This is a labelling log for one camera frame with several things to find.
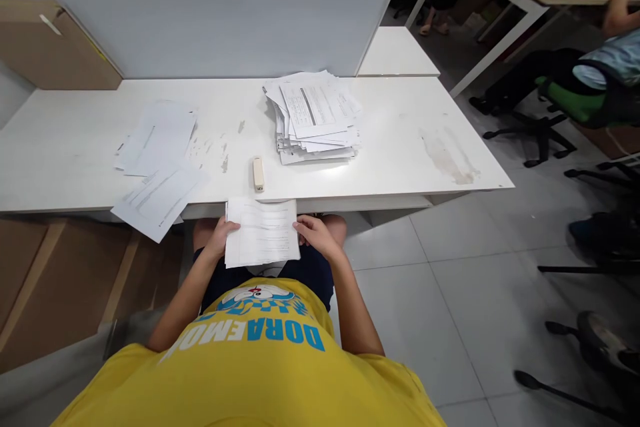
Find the paper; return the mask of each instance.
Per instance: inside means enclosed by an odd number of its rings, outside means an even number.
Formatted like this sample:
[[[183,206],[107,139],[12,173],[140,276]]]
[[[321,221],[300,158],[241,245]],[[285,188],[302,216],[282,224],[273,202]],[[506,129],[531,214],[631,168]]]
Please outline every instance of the paper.
[[[149,175],[164,161],[185,157],[196,116],[189,106],[159,100],[148,105],[136,127],[118,151],[117,169],[125,175]]]
[[[186,160],[165,162],[113,206],[111,213],[160,243],[189,198],[208,181],[207,174]]]
[[[355,157],[362,106],[346,83],[326,71],[267,80],[281,163]]]
[[[295,136],[315,137],[347,131],[347,124],[333,114],[329,90],[322,85],[280,86]]]
[[[227,221],[237,222],[240,229],[227,236],[227,268],[298,260],[296,216],[295,200],[260,203],[246,197],[229,198]]]

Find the white partition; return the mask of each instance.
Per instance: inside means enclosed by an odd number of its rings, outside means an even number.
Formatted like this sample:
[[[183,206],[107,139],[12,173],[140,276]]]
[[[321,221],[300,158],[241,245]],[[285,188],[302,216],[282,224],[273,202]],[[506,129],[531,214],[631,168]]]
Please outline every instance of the white partition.
[[[389,0],[59,0],[126,78],[355,75]]]

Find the stain on desk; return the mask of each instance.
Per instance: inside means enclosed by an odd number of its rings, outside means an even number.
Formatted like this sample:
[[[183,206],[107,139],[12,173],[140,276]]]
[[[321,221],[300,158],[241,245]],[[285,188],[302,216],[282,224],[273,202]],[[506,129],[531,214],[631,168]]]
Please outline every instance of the stain on desk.
[[[443,131],[434,130],[431,133],[422,129],[418,132],[427,155],[443,175],[452,177],[458,185],[469,185],[480,175],[480,171],[473,167],[453,130],[449,127],[444,127]]]

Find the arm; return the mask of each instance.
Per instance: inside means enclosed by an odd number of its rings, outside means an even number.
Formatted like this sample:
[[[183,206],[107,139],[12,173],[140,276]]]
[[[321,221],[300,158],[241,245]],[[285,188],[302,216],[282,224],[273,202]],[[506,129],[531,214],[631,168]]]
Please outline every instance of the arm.
[[[622,35],[640,28],[640,11],[629,13],[629,0],[610,0],[602,33],[606,38]]]
[[[384,356],[380,337],[375,330],[355,274],[344,250],[333,239],[327,226],[317,218],[299,216],[293,227],[320,252],[331,266],[335,296],[338,301],[342,348],[358,354]]]
[[[222,217],[198,259],[189,270],[189,274],[178,292],[173,296],[169,307],[160,317],[147,348],[154,352],[163,352],[173,345],[182,331],[192,322],[200,311],[200,303],[209,285],[215,266],[225,253],[227,234],[238,230],[239,224],[226,222]]]

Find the yellow t-shirt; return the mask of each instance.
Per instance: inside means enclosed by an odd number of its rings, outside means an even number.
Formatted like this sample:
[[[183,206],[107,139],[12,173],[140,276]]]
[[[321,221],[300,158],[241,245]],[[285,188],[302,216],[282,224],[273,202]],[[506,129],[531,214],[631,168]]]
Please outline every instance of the yellow t-shirt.
[[[54,426],[436,426],[418,377],[333,339],[319,298],[291,279],[227,292],[157,354],[110,358]]]

